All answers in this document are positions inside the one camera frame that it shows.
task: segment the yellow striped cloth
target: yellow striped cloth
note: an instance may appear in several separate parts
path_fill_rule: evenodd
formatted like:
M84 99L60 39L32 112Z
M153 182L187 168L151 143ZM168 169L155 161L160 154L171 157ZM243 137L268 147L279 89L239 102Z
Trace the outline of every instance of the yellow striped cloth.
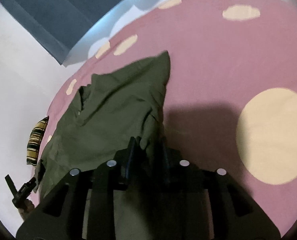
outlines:
M36 166L39 157L40 145L43 139L45 129L47 128L49 117L39 121L31 132L27 146L26 164Z

